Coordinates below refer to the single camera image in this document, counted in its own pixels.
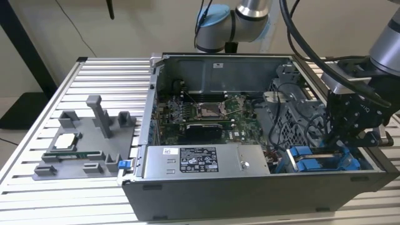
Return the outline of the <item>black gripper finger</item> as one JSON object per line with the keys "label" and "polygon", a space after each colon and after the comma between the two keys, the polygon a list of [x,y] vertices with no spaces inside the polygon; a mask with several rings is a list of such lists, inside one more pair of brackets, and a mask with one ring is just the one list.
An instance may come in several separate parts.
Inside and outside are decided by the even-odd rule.
{"label": "black gripper finger", "polygon": [[322,140],[318,144],[318,147],[326,149],[338,149],[340,144],[337,144],[337,142],[340,141],[341,136],[342,134],[340,128],[330,126],[329,132],[322,136]]}

